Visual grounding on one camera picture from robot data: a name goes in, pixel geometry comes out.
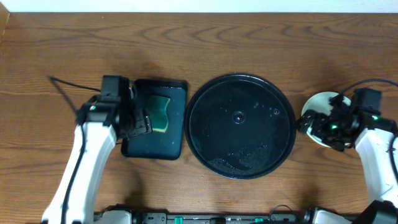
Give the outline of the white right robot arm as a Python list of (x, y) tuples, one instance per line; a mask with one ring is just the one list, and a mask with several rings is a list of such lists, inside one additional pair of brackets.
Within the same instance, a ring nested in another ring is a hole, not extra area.
[(397, 223), (397, 125), (381, 117), (381, 93), (358, 89), (352, 99), (321, 92), (304, 104), (298, 130), (322, 146), (361, 159), (368, 207), (354, 223)]

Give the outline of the rectangular black tray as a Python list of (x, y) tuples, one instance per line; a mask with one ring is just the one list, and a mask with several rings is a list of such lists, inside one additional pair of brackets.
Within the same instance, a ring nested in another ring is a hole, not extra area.
[(186, 82), (140, 79), (134, 82), (140, 105), (147, 110), (149, 95), (170, 98), (167, 106), (169, 125), (165, 133), (152, 131), (123, 140), (121, 154), (125, 157), (176, 160), (183, 141), (183, 124), (187, 102)]

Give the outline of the round black tray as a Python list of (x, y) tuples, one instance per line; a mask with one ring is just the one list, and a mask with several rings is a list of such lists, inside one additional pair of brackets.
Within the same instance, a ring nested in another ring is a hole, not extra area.
[(210, 171), (230, 179), (256, 179), (276, 170), (296, 137), (293, 108), (270, 81), (247, 73), (205, 83), (184, 117), (189, 148)]

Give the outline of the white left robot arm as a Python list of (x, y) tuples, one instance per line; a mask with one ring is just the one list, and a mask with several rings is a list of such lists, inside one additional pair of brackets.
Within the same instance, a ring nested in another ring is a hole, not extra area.
[(104, 167), (119, 140), (113, 125), (85, 121), (75, 128), (73, 147), (60, 185), (42, 223), (93, 223)]

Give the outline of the mint plate with curved mark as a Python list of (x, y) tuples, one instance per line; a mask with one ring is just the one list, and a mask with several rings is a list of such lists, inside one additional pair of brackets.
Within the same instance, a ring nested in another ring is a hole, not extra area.
[[(330, 100), (330, 98), (333, 98), (337, 95), (338, 95), (337, 92), (332, 92), (332, 91), (324, 91), (324, 92), (317, 93), (317, 94), (313, 95), (304, 104), (304, 106), (302, 108), (301, 116), (303, 116), (307, 110), (315, 110), (316, 112), (330, 115), (333, 107), (329, 104), (329, 100)], [(344, 96), (343, 103), (349, 106), (351, 104), (351, 100), (348, 97)], [(322, 143), (322, 140), (320, 138), (312, 135), (311, 130), (312, 130), (312, 128), (309, 127), (307, 129), (306, 134), (313, 141), (315, 141), (317, 144), (319, 144), (321, 146), (330, 147), (330, 146)]]

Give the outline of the green yellow sponge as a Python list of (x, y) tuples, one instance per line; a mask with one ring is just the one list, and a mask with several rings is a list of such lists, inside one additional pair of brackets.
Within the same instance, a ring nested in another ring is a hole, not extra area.
[(165, 133), (169, 125), (167, 116), (167, 106), (170, 98), (157, 95), (147, 97), (147, 110), (150, 116), (152, 130), (159, 133)]

